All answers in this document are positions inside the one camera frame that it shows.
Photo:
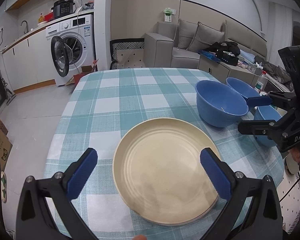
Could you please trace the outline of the person's right hand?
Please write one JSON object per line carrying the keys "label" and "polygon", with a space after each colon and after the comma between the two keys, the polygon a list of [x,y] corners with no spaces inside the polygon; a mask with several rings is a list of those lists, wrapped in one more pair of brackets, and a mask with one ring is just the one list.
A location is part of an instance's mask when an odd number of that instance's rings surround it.
{"label": "person's right hand", "polygon": [[294,147],[290,149],[288,152],[291,154],[293,160],[296,163],[300,164],[300,146]]}

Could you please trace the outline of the person's left hand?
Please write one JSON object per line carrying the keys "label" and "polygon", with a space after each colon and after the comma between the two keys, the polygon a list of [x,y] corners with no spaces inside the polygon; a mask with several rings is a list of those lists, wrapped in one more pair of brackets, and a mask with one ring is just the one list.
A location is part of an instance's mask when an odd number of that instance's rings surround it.
{"label": "person's left hand", "polygon": [[147,237],[144,235],[137,235],[132,240],[147,240]]}

